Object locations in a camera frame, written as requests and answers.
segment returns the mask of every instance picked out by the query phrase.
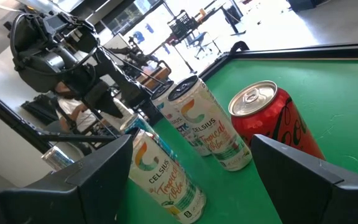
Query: chair leg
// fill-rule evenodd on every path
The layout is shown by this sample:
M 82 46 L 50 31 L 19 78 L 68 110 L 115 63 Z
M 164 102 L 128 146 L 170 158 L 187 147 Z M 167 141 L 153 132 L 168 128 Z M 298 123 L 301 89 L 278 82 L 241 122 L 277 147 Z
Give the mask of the chair leg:
M 198 49 L 198 52 L 197 52 L 197 54 L 195 56 L 197 59 L 199 59 L 198 55 L 200 54 L 201 51 L 204 51 L 204 49 L 203 49 L 203 47 L 200 46 L 200 48 Z
M 215 47 L 218 49 L 218 54 L 222 53 L 221 49 L 216 45 L 215 40 L 212 40 L 212 43 L 214 43 Z

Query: green table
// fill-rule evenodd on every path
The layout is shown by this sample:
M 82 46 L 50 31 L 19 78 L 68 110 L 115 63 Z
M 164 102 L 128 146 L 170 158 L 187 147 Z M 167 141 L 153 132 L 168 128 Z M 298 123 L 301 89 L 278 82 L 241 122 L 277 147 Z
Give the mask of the green table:
M 206 84 L 226 112 L 231 98 L 247 85 L 274 81 L 294 99 L 327 161 L 358 173 L 358 58 L 337 60 L 342 52 L 335 60 L 302 58 L 289 51 L 287 56 L 293 57 L 289 60 L 275 53 L 265 53 L 269 60 L 260 54 L 237 57 L 242 59 L 226 56 L 201 76 L 208 79 Z M 197 223 L 281 223 L 253 162 L 227 172 L 212 156 L 198 156 L 166 120 L 154 128 L 207 195 Z M 121 223 L 176 223 L 132 181 L 119 217 Z

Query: energy drink can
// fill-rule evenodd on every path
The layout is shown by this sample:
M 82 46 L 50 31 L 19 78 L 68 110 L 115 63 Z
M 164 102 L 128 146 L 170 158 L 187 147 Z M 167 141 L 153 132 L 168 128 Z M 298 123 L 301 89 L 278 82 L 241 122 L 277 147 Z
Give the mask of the energy drink can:
M 226 170 L 240 170 L 251 161 L 249 148 L 221 105 L 196 75 L 179 83 L 168 95 L 168 101 Z
M 205 194 L 191 182 L 179 164 L 171 160 L 151 138 L 151 134 L 134 128 L 129 178 L 145 190 L 180 223 L 197 221 L 206 204 Z
M 133 128 L 140 128 L 153 136 L 155 142 L 157 142 L 162 149 L 167 153 L 167 155 L 174 161 L 177 161 L 178 156 L 171 147 L 168 146 L 165 141 L 163 141 L 160 136 L 154 131 L 154 129 L 148 124 L 147 121 L 140 115 L 135 113 L 128 121 L 126 121 L 120 128 L 122 134 L 127 134 L 127 132 Z
M 186 139 L 186 141 L 200 154 L 208 156 L 211 152 L 198 139 L 197 135 L 185 122 L 184 117 L 177 112 L 168 102 L 168 94 L 176 87 L 173 81 L 167 81 L 154 91 L 151 100 L 154 106 L 162 113 L 162 115 L 171 123 L 171 125 Z

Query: window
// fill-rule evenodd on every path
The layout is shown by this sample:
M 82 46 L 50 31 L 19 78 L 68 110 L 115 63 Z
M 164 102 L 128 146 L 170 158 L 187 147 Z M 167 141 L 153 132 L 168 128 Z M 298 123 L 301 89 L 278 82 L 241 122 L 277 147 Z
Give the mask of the window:
M 142 49 L 145 54 L 148 54 L 171 34 L 172 31 L 167 22 L 171 21 L 172 18 L 165 6 L 161 5 L 129 30 L 127 34 L 124 35 L 124 39 L 128 41 L 130 36 L 134 36 L 134 34 L 140 35 L 141 38 L 135 41 L 140 49 Z
M 194 17 L 201 8 L 206 7 L 213 0 L 165 0 L 165 2 L 175 16 L 184 9 L 190 17 Z
M 106 21 L 103 19 L 103 22 L 111 29 L 114 35 L 120 32 L 123 33 L 159 2 L 160 0 L 135 0 L 113 20 Z

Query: pull tab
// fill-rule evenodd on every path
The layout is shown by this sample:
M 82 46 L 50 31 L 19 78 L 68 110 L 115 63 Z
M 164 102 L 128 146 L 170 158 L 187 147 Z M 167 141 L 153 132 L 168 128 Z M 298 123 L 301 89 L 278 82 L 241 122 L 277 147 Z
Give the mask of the pull tab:
M 243 102 L 252 103 L 259 97 L 258 89 L 254 88 L 242 97 Z
M 182 84 L 182 86 L 180 86 L 179 88 L 177 88 L 177 91 L 178 91 L 178 92 L 181 92 L 181 91 L 185 90 L 186 87 L 187 87 L 187 85 L 188 85 L 187 83 Z

